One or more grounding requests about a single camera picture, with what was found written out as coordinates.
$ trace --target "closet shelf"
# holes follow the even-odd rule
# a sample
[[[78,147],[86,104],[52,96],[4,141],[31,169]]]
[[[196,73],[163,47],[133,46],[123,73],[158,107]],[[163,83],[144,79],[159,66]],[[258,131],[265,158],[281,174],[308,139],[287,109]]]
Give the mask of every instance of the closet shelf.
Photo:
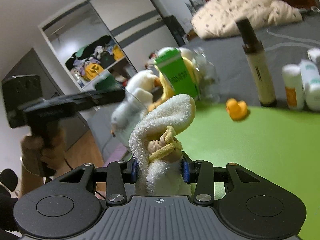
[[[117,63],[119,63],[121,60],[123,60],[125,57],[122,57],[121,59],[117,60],[116,62],[112,63],[109,67],[106,68],[106,70],[112,68],[114,65],[116,65]]]
[[[110,66],[108,66],[103,72],[101,72],[101,74],[103,74],[105,71],[108,71],[110,68],[114,67],[115,65],[117,65],[120,61],[122,60],[126,60],[125,57],[122,57],[121,59],[117,60],[116,62],[112,63]],[[95,80],[97,80],[99,78],[99,76],[96,76],[95,78],[93,78],[91,81],[89,81],[83,88],[83,91],[89,91],[89,90],[94,90],[93,84],[95,82]]]

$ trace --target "blue gripper pad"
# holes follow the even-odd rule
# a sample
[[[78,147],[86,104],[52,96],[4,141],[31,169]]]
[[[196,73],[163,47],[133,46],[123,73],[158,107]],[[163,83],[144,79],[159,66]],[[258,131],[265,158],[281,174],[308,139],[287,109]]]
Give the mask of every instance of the blue gripper pad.
[[[184,159],[182,159],[181,161],[181,175],[183,177],[184,182],[190,183],[189,164]]]
[[[137,175],[138,175],[138,162],[137,160],[134,160],[132,164],[132,170],[131,170],[131,183],[137,182]]]

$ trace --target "sleeve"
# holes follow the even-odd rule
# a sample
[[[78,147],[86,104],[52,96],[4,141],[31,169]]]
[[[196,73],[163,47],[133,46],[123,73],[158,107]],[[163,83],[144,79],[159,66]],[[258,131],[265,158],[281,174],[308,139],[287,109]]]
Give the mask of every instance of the sleeve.
[[[13,207],[17,198],[0,194],[0,228],[5,231],[19,231],[13,218]]]

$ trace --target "crosshair marking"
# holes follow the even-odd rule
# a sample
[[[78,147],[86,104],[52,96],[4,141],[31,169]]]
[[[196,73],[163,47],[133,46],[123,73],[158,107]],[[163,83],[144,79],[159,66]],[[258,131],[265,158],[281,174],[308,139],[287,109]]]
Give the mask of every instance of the crosshair marking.
[[[157,203],[159,203],[159,204],[161,204],[161,203],[163,203],[164,201],[166,201],[166,200],[164,200],[164,199],[162,199],[162,198],[158,198],[157,200],[155,200]]]

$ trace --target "door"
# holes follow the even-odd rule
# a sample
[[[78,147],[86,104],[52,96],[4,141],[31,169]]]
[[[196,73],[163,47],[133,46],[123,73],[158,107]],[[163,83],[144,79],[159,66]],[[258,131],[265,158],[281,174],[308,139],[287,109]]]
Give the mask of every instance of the door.
[[[150,0],[91,0],[136,70],[144,69],[148,56],[177,42]]]
[[[15,75],[33,74],[40,76],[42,94],[44,98],[49,99],[63,95],[33,49],[13,67],[5,78]],[[89,129],[87,122],[79,113],[77,113],[76,116],[61,120],[60,125],[66,132],[67,149],[69,149]]]

